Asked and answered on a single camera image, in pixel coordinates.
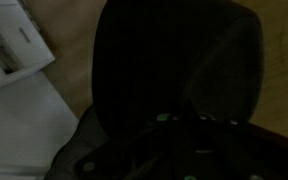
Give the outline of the black felt hat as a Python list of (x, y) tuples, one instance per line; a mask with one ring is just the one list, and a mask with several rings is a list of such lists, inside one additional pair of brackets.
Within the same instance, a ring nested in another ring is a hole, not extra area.
[(288, 138), (251, 123), (263, 69), (232, 0), (107, 0), (92, 105), (44, 180), (288, 180)]

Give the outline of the wooden table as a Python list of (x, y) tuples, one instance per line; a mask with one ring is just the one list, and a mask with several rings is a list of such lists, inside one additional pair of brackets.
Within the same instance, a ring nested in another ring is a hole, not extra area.
[[(265, 78), (252, 122), (288, 137), (288, 0), (234, 0), (261, 19)], [(92, 104), (94, 35), (106, 0), (25, 0), (56, 60), (44, 73), (73, 113)]]

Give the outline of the white tv cabinet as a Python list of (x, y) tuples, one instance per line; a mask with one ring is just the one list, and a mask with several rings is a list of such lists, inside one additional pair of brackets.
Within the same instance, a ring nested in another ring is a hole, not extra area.
[(25, 78), (55, 57), (22, 0), (0, 0), (0, 87)]

